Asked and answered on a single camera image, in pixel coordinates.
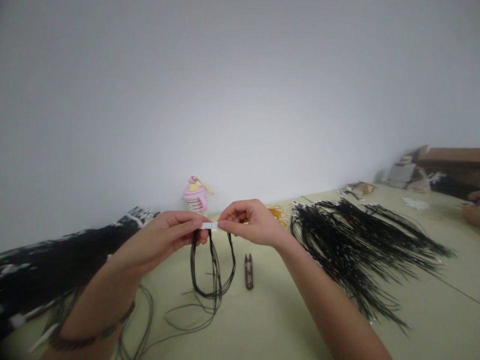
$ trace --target wrist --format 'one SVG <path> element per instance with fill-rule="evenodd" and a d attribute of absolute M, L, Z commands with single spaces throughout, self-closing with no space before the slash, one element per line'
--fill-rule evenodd
<path fill-rule="evenodd" d="M 281 255 L 296 244 L 298 244 L 297 239 L 295 239 L 289 232 L 284 231 L 275 239 L 272 247 Z"/>

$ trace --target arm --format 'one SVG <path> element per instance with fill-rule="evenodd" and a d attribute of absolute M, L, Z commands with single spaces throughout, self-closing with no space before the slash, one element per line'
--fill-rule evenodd
<path fill-rule="evenodd" d="M 477 206 L 480 206 L 480 191 L 474 191 L 468 194 L 468 200 L 474 202 Z"/>
<path fill-rule="evenodd" d="M 218 220 L 221 229 L 276 249 L 335 359 L 391 359 L 355 305 L 259 200 L 236 201 Z"/>
<path fill-rule="evenodd" d="M 96 337 L 117 325 L 105 338 L 76 350 L 58 351 L 51 347 L 42 359 L 109 359 L 122 330 L 120 319 L 132 305 L 142 277 L 176 250 L 192 243 L 193 232 L 206 217 L 189 211 L 159 214 L 132 236 L 88 283 L 60 330 L 65 340 Z M 200 232 L 199 244 L 207 242 L 207 231 Z"/>
<path fill-rule="evenodd" d="M 461 208 L 463 218 L 470 225 L 480 228 L 480 191 L 472 192 L 468 195 L 468 200 L 475 203 L 476 206 L 464 206 Z"/>

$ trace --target left hand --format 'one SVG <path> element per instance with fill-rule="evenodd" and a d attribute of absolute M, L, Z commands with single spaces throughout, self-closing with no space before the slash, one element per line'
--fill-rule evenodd
<path fill-rule="evenodd" d="M 140 277 L 155 269 L 185 245 L 194 231 L 211 221 L 191 211 L 167 211 L 158 214 L 143 229 L 125 242 L 108 261 L 108 266 L 132 271 Z M 207 230 L 200 230 L 197 246 L 207 243 Z"/>

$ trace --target bracelet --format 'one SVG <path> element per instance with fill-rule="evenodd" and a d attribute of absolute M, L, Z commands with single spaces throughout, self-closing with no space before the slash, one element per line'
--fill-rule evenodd
<path fill-rule="evenodd" d="M 92 345 L 95 340 L 97 339 L 105 339 L 108 338 L 110 335 L 114 333 L 118 326 L 121 326 L 127 321 L 130 315 L 134 312 L 135 309 L 135 301 L 131 303 L 130 308 L 127 310 L 125 315 L 123 315 L 120 321 L 116 324 L 113 324 L 107 327 L 100 335 L 97 336 L 90 336 L 83 339 L 76 339 L 76 340 L 69 340 L 64 339 L 60 336 L 60 331 L 62 331 L 62 327 L 64 326 L 65 322 L 61 323 L 50 336 L 49 344 L 50 346 L 58 351 L 73 351 L 77 349 L 81 349 Z"/>

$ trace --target table surface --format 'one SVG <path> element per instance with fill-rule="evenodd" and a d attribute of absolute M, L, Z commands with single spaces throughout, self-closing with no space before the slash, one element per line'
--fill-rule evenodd
<path fill-rule="evenodd" d="M 351 195 L 327 191 L 283 201 L 281 205 L 290 220 L 293 201 L 309 204 L 319 200 Z M 428 202 L 429 218 L 403 205 L 402 197 Z M 443 280 L 419 270 L 419 280 L 402 285 L 380 280 L 381 287 L 395 296 L 401 305 L 399 317 L 411 331 L 408 337 L 392 322 L 379 319 L 372 326 L 394 359 L 478 359 L 480 353 L 480 229 L 463 221 L 460 200 L 430 193 L 417 194 L 378 185 L 365 203 L 379 203 L 418 221 L 431 238 L 457 251 L 458 257 L 444 259 Z M 226 233 L 213 233 L 220 262 L 221 277 L 226 279 L 232 269 Z M 317 332 L 308 310 L 283 264 L 271 248 L 233 237 L 236 273 L 212 324 L 199 332 L 175 337 L 153 346 L 142 357 L 148 359 L 331 359 Z M 244 257 L 253 259 L 254 288 L 245 288 Z M 196 277 L 201 288 L 211 287 L 211 256 L 207 246 L 197 249 Z M 190 274 L 190 249 L 183 248 L 147 275 L 142 283 L 155 300 L 153 326 L 148 344 L 179 332 L 169 326 L 165 317 L 177 326 L 192 327 L 208 319 L 199 307 L 171 310 L 195 302 Z M 130 352 L 136 349 L 145 330 L 148 305 L 137 293 L 137 307 L 127 325 L 125 342 Z M 210 300 L 203 299 L 205 306 Z M 37 359 L 41 349 L 26 356 L 26 349 L 40 336 L 44 318 L 28 323 L 3 342 L 9 359 Z"/>

